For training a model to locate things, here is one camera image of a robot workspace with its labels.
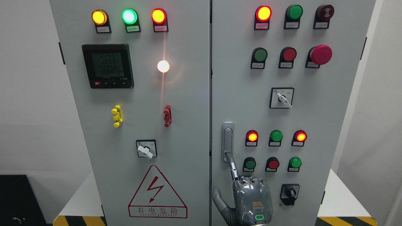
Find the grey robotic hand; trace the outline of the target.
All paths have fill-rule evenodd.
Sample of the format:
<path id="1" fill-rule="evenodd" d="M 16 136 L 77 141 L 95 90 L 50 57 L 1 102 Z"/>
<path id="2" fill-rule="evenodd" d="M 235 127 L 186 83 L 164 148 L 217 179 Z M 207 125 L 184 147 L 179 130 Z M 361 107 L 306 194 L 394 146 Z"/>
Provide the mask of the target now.
<path id="1" fill-rule="evenodd" d="M 212 199 L 229 226 L 267 226 L 273 217 L 273 205 L 267 181 L 254 176 L 239 176 L 234 157 L 226 153 L 232 174 L 235 208 L 223 200 L 220 189 L 213 187 Z"/>

